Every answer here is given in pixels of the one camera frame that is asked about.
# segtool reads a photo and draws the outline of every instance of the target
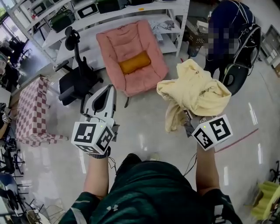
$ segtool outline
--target yellow object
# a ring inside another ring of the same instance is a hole
[[[165,117],[165,130],[177,130],[186,121],[184,110],[198,116],[215,116],[222,113],[231,97],[230,91],[210,72],[204,71],[192,59],[177,65],[178,79],[157,84],[157,93],[170,101]]]
[[[142,51],[140,54],[137,54],[133,58],[122,61],[119,63],[119,66],[122,69],[123,74],[130,74],[137,69],[148,66],[151,63],[151,60],[146,51]]]
[[[255,216],[257,220],[266,220],[270,216],[272,204],[280,197],[280,185],[265,181],[263,184],[259,184],[259,189],[260,193],[253,205],[251,215]]]

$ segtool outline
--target yellow cloth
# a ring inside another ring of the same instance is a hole
[[[230,91],[210,72],[204,71],[192,59],[177,65],[177,80],[164,80],[157,84],[157,93],[170,101],[165,117],[165,130],[177,130],[186,119],[184,110],[198,116],[222,113],[231,97]]]

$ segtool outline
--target checkered fabric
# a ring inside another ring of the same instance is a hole
[[[39,77],[21,92],[17,107],[16,136],[22,143],[36,147],[41,142],[68,140],[67,137],[52,135],[46,131],[47,88],[48,80]]]

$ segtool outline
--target metal shelving unit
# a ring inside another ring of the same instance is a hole
[[[12,18],[14,23],[19,27],[19,29],[27,36],[27,38],[34,43],[34,45],[50,60],[50,62],[56,66],[60,62],[74,57],[74,51],[68,51],[65,48],[65,29],[59,33],[51,30],[46,37],[43,45],[38,44],[33,38],[33,27],[43,21],[46,20],[46,17],[55,10],[60,9],[63,5],[70,2],[70,0],[61,0],[60,2],[54,4],[52,7],[47,9],[41,15],[36,17],[31,24],[25,28],[18,18],[14,15],[14,11],[20,7],[26,0],[20,0],[14,7],[11,9],[7,9],[3,0],[0,0],[3,7]],[[96,69],[101,69],[104,67],[103,59],[101,56],[100,48],[95,38],[97,33],[102,31],[116,28],[121,25],[126,25],[128,23],[140,20],[147,19],[149,21],[166,21],[173,20],[175,27],[172,30],[165,30],[160,28],[160,33],[162,34],[163,41],[159,42],[159,46],[163,53],[176,52],[176,56],[179,55],[182,38],[185,30],[187,14],[189,10],[189,1],[190,0],[177,0],[176,2],[157,2],[154,1],[148,4],[142,4],[137,6],[127,6],[126,8],[118,11],[108,12],[104,14],[96,13],[89,17],[76,20],[71,26],[78,30],[80,33],[80,44],[79,50],[81,56],[85,56],[88,61],[91,59],[96,64]],[[175,20],[174,10],[182,10],[183,9],[183,19],[182,26],[179,27],[178,22]],[[165,14],[152,14],[154,10],[165,10]],[[150,11],[151,14],[147,15],[137,15],[137,12],[142,11]],[[174,45],[168,34],[173,34],[177,37],[177,46]],[[61,42],[57,58],[51,58],[46,49],[53,44]]]

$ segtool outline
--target white floor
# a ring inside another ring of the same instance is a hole
[[[164,56],[170,71],[166,79],[177,77],[176,64],[187,59],[185,53],[179,58],[174,54]],[[204,67],[205,57],[201,50],[194,60]],[[104,85],[110,83],[106,70],[100,73]],[[53,87],[58,87],[59,75],[51,78]],[[258,182],[269,178],[270,168],[280,158],[279,111],[280,79],[265,62],[257,62],[251,76],[242,89],[231,98],[225,109],[234,135],[216,150],[230,147],[216,153],[216,163],[220,175],[220,186],[228,194],[244,223],[251,223],[248,207]],[[80,102],[75,101],[63,106],[58,97],[48,93],[48,132],[71,137],[75,121],[80,119]],[[186,171],[190,158],[196,152],[196,142],[187,138],[184,129],[166,133],[165,112],[168,102],[164,101],[156,90],[132,97],[129,106],[124,108],[125,95],[118,91],[117,110],[114,119],[120,124],[118,139],[112,143],[111,156],[117,168],[125,156],[134,152],[142,159],[148,154],[158,152],[161,161],[175,165],[181,173]],[[29,183],[29,198],[35,197],[46,204],[62,204],[67,210],[81,193],[85,179],[85,167],[88,156],[80,154],[70,141],[58,144],[42,144],[41,147],[21,145],[24,159],[24,183]],[[195,167],[186,176],[195,189]],[[113,184],[115,171],[110,170],[110,186]]]

